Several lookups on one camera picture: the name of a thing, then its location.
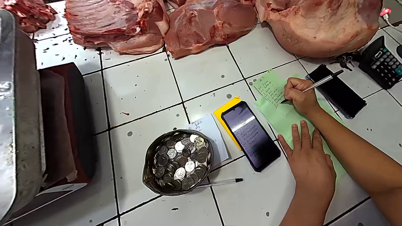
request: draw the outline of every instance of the metal bowl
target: metal bowl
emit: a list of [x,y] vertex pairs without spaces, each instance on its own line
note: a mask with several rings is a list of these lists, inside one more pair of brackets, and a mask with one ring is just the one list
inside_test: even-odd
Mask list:
[[[153,173],[153,167],[154,167],[154,158],[156,155],[156,150],[158,149],[159,146],[165,145],[165,142],[168,139],[173,138],[173,136],[176,136],[178,134],[183,134],[185,136],[190,136],[192,134],[198,135],[204,139],[204,144],[205,147],[208,148],[209,153],[208,153],[208,158],[207,158],[207,171],[205,172],[204,176],[196,183],[194,184],[189,190],[180,190],[176,191],[173,188],[167,186],[167,187],[161,187],[155,180],[155,175]],[[190,191],[192,191],[194,188],[196,188],[209,174],[211,171],[212,167],[212,162],[213,162],[213,149],[211,142],[208,140],[208,138],[195,130],[190,130],[190,129],[178,129],[178,130],[173,130],[168,133],[165,133],[161,135],[160,137],[156,138],[154,142],[148,147],[147,153],[145,155],[145,164],[144,164],[144,171],[142,174],[142,182],[147,186],[151,191],[155,192],[156,194],[161,194],[161,195],[168,195],[168,196],[176,196],[176,195],[182,195],[186,194]]]

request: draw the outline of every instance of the meat slab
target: meat slab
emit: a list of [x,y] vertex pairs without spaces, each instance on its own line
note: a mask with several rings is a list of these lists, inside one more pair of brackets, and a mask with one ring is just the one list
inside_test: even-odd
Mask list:
[[235,41],[250,32],[257,18],[253,6],[240,0],[188,0],[169,20],[167,50],[180,58]]
[[256,0],[260,21],[268,21],[289,52],[314,58],[358,49],[378,30],[382,0]]
[[46,23],[55,20],[57,12],[42,0],[0,0],[0,8],[14,13],[19,20],[20,29],[34,33],[46,28]]
[[118,53],[152,53],[169,28],[162,0],[66,0],[65,18],[76,44]]

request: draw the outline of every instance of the white paper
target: white paper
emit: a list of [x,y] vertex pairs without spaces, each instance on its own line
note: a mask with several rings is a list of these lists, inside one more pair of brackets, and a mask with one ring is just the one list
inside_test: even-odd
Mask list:
[[208,137],[213,148],[213,162],[215,166],[229,158],[221,132],[213,119],[212,114],[208,114],[203,118],[187,125],[186,129],[197,130]]

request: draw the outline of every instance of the hand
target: hand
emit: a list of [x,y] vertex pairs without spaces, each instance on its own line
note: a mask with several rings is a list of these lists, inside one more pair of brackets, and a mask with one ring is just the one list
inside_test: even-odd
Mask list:
[[286,99],[292,100],[296,109],[309,117],[309,114],[321,109],[317,102],[316,92],[311,89],[307,92],[302,90],[307,89],[313,84],[310,80],[300,78],[288,78],[283,94]]
[[328,208],[335,192],[334,165],[330,155],[324,153],[320,132],[315,129],[311,140],[306,121],[300,126],[301,139],[297,125],[292,125],[293,150],[282,135],[278,136],[296,180],[296,193]]

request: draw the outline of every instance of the smartphone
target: smartphone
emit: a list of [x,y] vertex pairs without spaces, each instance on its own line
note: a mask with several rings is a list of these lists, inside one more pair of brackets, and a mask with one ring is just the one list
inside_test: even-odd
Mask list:
[[[313,72],[306,76],[313,82],[333,74],[325,64],[321,64]],[[348,119],[352,119],[356,114],[367,105],[357,93],[355,93],[348,85],[340,78],[336,77],[317,87],[325,98],[327,98],[339,111]]]
[[242,148],[254,171],[261,172],[279,158],[281,151],[246,102],[240,101],[222,113],[222,120]]

